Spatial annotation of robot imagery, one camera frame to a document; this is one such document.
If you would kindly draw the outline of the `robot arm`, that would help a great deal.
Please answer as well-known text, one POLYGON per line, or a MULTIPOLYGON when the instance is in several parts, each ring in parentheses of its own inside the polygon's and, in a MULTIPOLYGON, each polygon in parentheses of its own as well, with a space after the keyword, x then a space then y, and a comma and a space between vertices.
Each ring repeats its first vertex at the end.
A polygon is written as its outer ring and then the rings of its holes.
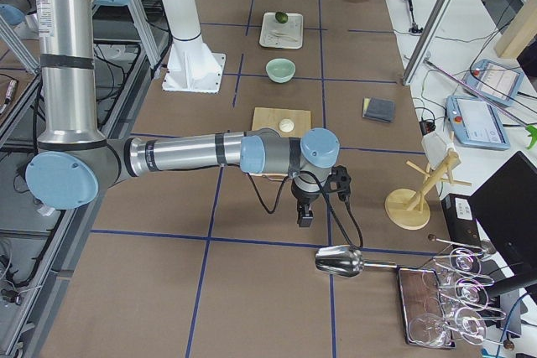
POLYGON ((72 210, 113 185, 149 172, 236 165, 247 174, 283 174, 293 182, 299 223, 326 193, 340 143, 325 128, 281 137, 264 128, 196 137, 108 139, 97 126, 93 15, 97 0, 35 0, 45 129, 25 181, 47 206, 72 210))

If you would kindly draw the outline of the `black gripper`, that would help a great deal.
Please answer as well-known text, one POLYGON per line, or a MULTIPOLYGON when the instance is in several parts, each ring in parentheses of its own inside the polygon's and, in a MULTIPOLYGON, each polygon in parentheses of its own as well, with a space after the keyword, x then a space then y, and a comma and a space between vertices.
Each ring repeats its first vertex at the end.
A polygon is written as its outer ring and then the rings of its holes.
POLYGON ((314 220, 314 213, 311 205, 319 197, 320 191, 314 189, 312 192, 305 191, 296 183, 291 186, 292 195, 297 200, 297 224, 299 227, 311 227, 314 220))

